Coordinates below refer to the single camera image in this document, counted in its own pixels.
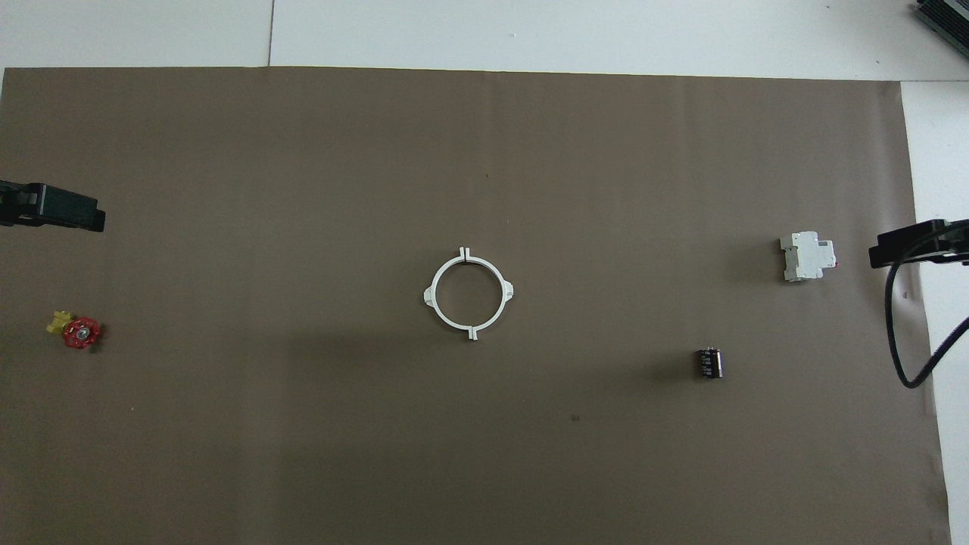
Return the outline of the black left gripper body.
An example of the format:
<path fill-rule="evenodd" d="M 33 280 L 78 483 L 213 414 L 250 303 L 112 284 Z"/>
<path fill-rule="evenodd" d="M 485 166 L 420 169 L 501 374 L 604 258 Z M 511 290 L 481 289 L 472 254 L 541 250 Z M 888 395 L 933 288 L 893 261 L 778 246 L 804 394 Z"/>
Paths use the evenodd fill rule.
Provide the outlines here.
<path fill-rule="evenodd" d="M 36 217 L 37 197 L 33 184 L 1 180 L 1 225 L 42 226 Z"/>

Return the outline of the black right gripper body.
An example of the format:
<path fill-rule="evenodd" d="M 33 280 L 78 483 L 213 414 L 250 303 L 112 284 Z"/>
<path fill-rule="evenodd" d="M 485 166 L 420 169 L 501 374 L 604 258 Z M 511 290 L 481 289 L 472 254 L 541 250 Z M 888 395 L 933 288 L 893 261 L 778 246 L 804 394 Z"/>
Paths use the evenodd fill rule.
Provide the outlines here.
<path fill-rule="evenodd" d="M 949 222 L 940 245 L 946 249 L 939 262 L 968 262 L 968 220 Z"/>

